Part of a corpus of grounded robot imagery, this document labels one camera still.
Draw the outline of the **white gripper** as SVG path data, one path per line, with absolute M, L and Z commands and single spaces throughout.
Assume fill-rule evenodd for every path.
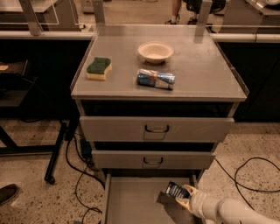
M 183 185 L 189 192 L 190 200 L 186 198 L 176 198 L 175 200 L 186 210 L 190 211 L 197 217 L 211 219 L 214 217 L 213 197 L 202 192 L 192 185 Z

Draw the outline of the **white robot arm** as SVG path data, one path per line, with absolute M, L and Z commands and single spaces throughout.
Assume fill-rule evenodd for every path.
M 280 224 L 237 199 L 218 199 L 196 189 L 191 185 L 183 185 L 190 196 L 188 199 L 176 198 L 176 201 L 191 214 L 216 224 Z

